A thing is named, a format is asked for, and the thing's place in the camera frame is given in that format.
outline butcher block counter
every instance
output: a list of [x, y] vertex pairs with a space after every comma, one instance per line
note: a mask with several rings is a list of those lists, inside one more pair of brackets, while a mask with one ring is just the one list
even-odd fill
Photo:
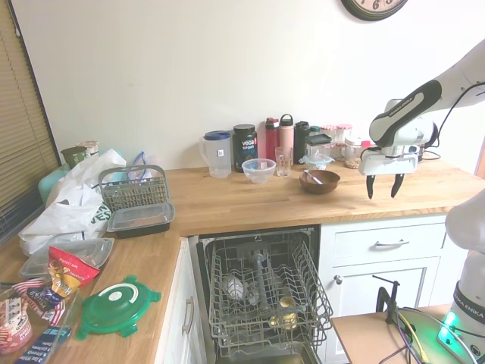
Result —
[[[162, 292], [139, 321], [139, 330], [128, 338], [118, 334], [71, 338], [60, 347], [53, 363], [101, 362], [150, 363], [155, 359], [172, 277], [180, 248], [179, 238], [197, 234], [281, 228], [340, 221], [412, 215], [443, 214], [485, 189], [485, 180], [441, 161], [423, 162], [405, 176], [395, 199], [390, 197], [393, 176], [377, 176], [374, 198], [369, 200], [365, 177], [356, 170], [332, 164], [341, 177], [338, 188], [327, 195], [307, 194], [299, 184], [303, 167], [291, 177], [272, 177], [267, 184], [253, 184], [244, 174], [226, 179], [209, 176], [207, 168], [168, 171], [176, 218], [162, 234], [116, 240], [101, 274], [83, 289], [83, 295], [99, 292], [128, 275], [150, 289]], [[25, 262], [18, 239], [0, 248], [0, 281], [20, 281]]]

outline spoon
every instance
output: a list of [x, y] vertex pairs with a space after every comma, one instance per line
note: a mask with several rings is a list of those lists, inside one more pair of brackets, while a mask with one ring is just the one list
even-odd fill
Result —
[[309, 171], [308, 169], [305, 169], [305, 170], [303, 171], [303, 173], [306, 173], [308, 176], [310, 176], [310, 178], [311, 178], [312, 180], [314, 180], [316, 184], [323, 184], [323, 183], [321, 182], [321, 180], [319, 180], [319, 179], [318, 179], [318, 178], [316, 178], [316, 177], [315, 177], [313, 174], [311, 174], [311, 173], [310, 173], [310, 171]]

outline green lid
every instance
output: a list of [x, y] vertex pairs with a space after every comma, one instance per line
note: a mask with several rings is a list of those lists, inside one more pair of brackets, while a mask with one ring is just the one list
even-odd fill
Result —
[[149, 309], [150, 303], [160, 299], [159, 292], [136, 282], [136, 276], [131, 275], [122, 283], [86, 299], [76, 338], [84, 340], [89, 332], [109, 334], [116, 331], [128, 337], [138, 330], [136, 322]]

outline brown bowl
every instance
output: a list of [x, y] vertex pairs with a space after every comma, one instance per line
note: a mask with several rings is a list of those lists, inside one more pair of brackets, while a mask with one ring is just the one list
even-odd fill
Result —
[[317, 184], [305, 172], [300, 176], [300, 184], [309, 193], [323, 195], [336, 189], [340, 182], [340, 176], [330, 171], [310, 171], [312, 176], [318, 178], [323, 184]]

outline white cabinet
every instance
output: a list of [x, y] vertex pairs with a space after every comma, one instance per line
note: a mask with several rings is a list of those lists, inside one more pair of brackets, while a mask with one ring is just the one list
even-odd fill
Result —
[[204, 364], [206, 362], [189, 243], [187, 239], [182, 239], [155, 363]]
[[[372, 275], [400, 283], [396, 298], [400, 306], [427, 306], [439, 262], [440, 258], [423, 258], [335, 268], [333, 282], [327, 288], [334, 316], [376, 311], [379, 287], [390, 292], [392, 285]], [[347, 362], [334, 330], [328, 332], [326, 348], [320, 348], [318, 354], [325, 362]]]
[[[392, 284], [372, 275], [400, 283], [401, 307], [451, 303], [467, 251], [446, 236], [444, 221], [431, 215], [322, 225], [318, 275], [333, 317], [375, 312], [379, 287], [390, 292]], [[333, 329], [318, 355], [326, 364], [348, 362]]]

